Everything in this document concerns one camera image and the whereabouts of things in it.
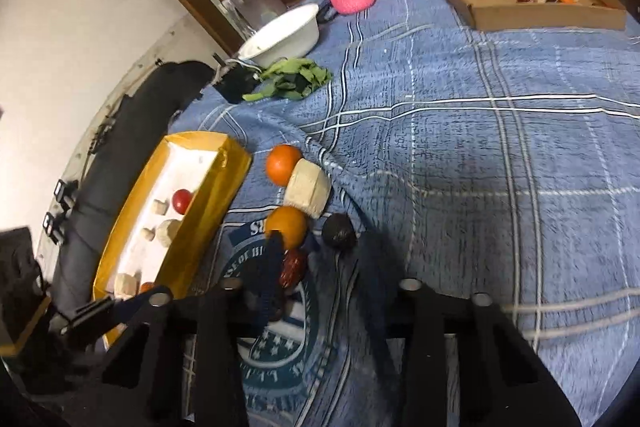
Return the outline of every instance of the bed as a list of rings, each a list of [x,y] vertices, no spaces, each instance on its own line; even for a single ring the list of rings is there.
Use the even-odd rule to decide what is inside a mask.
[[[238,234],[282,203],[264,159],[294,144],[330,176],[327,214],[361,230],[361,209],[408,275],[500,302],[590,427],[640,357],[639,25],[482,33],[445,0],[377,0],[323,26],[309,57],[335,76],[301,102],[207,87],[172,125],[253,154],[192,290],[232,274]],[[252,425],[390,425],[357,277],[314,254],[300,316],[239,341]]]

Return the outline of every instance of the brown date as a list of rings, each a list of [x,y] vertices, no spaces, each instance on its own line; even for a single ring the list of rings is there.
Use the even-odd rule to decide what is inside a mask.
[[[291,248],[284,254],[282,271],[280,272],[280,286],[288,290],[298,285],[306,273],[306,253],[298,248]]]

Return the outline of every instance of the cherry tomato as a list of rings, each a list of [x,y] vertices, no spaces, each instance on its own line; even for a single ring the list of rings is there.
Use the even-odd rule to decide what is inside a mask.
[[[193,194],[186,188],[181,188],[180,190],[176,190],[171,197],[171,205],[178,214],[183,216],[187,208],[189,208],[191,198],[193,198]]]

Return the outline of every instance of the screw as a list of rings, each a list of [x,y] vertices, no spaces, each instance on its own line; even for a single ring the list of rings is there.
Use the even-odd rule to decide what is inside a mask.
[[[400,289],[406,292],[415,292],[422,288],[422,282],[417,279],[402,279],[399,283]]]
[[[487,306],[491,306],[493,300],[488,293],[474,293],[471,297],[471,302],[476,306],[485,308]]]
[[[226,277],[220,282],[223,290],[237,291],[242,287],[242,279],[239,277]]]
[[[167,293],[154,293],[149,297],[149,304],[152,306],[164,306],[171,302],[171,296]]]

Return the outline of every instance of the printed logo on blanket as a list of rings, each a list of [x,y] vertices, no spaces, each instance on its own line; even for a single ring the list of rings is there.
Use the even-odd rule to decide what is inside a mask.
[[[262,255],[264,219],[229,234],[233,255],[222,277],[236,277],[247,259]],[[289,314],[269,325],[257,339],[238,339],[246,403],[254,410],[295,411],[308,395],[315,376],[307,360],[318,335],[318,297],[307,274],[289,296]]]

